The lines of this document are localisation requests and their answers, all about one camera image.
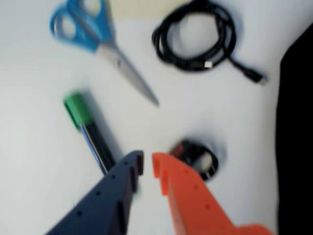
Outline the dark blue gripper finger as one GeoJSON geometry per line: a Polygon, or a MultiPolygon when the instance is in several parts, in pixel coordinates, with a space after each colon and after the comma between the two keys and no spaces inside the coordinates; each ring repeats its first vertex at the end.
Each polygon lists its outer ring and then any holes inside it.
{"type": "Polygon", "coordinates": [[[143,151],[129,153],[48,234],[125,235],[143,167],[143,151]]]}

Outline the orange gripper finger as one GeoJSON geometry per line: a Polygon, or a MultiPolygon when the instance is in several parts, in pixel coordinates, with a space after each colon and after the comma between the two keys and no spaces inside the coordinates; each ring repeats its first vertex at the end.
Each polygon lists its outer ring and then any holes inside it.
{"type": "Polygon", "coordinates": [[[259,224],[235,226],[200,175],[166,153],[153,153],[154,176],[167,196],[178,235],[269,235],[259,224]]]}

